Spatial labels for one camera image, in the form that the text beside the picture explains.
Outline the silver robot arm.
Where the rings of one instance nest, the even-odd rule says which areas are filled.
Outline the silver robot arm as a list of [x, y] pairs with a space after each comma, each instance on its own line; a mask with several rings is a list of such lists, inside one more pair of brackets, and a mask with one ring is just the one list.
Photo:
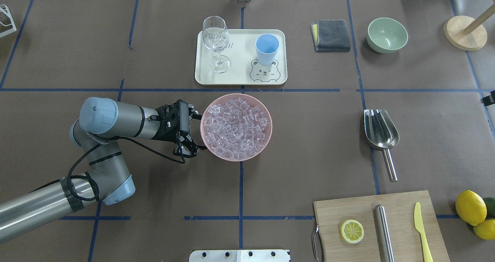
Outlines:
[[70, 129], [71, 140], [83, 149], [90, 169], [52, 181], [27, 195], [1, 204], [0, 240], [9, 241], [53, 220], [103, 201], [116, 204], [135, 193], [134, 181], [118, 144], [136, 138], [171, 142], [176, 162], [195, 157], [205, 146], [190, 135], [192, 119], [201, 119], [194, 106], [183, 100], [156, 109], [90, 97]]

